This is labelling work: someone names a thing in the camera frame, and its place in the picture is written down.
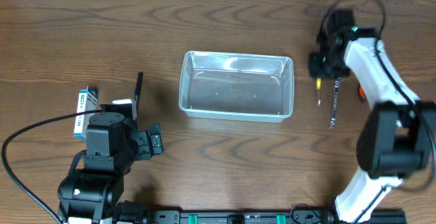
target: empty tray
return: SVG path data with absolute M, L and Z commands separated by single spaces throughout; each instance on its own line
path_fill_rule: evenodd
M 178 105 L 188 116 L 279 123 L 292 114 L 289 57 L 189 51 Z

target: wood grain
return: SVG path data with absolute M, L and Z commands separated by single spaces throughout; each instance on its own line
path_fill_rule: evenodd
M 322 14 L 334 0 L 1 0 L 0 139 L 32 123 L 75 112 L 91 84 L 99 102 L 132 97 L 145 72 L 140 128 L 159 123 L 165 153 L 136 162 L 122 200 L 184 210 L 287 209 L 330 204 L 357 168 L 355 146 L 369 114 L 354 77 L 339 93 L 329 130 L 332 83 L 316 106 L 307 57 Z M 422 99 L 436 99 L 436 0 L 383 0 L 383 39 L 394 66 Z M 359 25 L 380 17 L 368 0 L 349 4 Z M 178 83 L 188 50 L 289 56 L 291 118 L 280 124 L 188 118 Z M 7 151 L 20 179 L 57 210 L 57 187 L 85 144 L 61 121 L 20 135 Z M 409 185 L 422 182 L 416 174 Z M 52 223 L 0 169 L 0 223 Z M 410 223 L 436 222 L 436 187 L 390 194 Z

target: green strip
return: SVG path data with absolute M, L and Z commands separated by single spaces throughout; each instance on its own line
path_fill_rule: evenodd
M 198 217 L 196 214 L 190 214 L 188 216 L 188 224 L 197 224 L 198 223 Z
M 277 224 L 286 224 L 286 217 L 284 214 L 277 215 Z

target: screwdriver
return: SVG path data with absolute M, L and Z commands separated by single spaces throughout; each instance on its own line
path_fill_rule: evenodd
M 318 105 L 321 104 L 321 78 L 316 79 L 316 89 L 318 91 Z

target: wooden tabletop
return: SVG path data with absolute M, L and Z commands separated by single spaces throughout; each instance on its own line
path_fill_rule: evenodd
M 436 0 L 383 0 L 383 34 L 394 66 L 422 100 L 436 99 Z M 355 77 L 339 90 L 337 128 L 328 124 L 332 82 L 317 107 L 309 53 L 334 0 L 1 0 L 0 139 L 24 126 L 76 111 L 87 85 L 99 103 L 131 98 L 144 72 L 140 129 L 159 123 L 165 152 L 135 162 L 120 199 L 183 210 L 289 210 L 327 206 L 357 168 L 356 140 L 369 114 Z M 353 0 L 360 26 L 379 26 L 369 0 Z M 294 113 L 283 123 L 189 118 L 178 108 L 188 50 L 288 56 Z M 20 135 L 7 150 L 12 169 L 57 211 L 57 188 L 86 144 L 72 119 Z M 408 185 L 420 184 L 426 172 Z M 0 223 L 53 223 L 0 168 Z M 436 186 L 394 191 L 380 205 L 409 223 L 436 222 Z

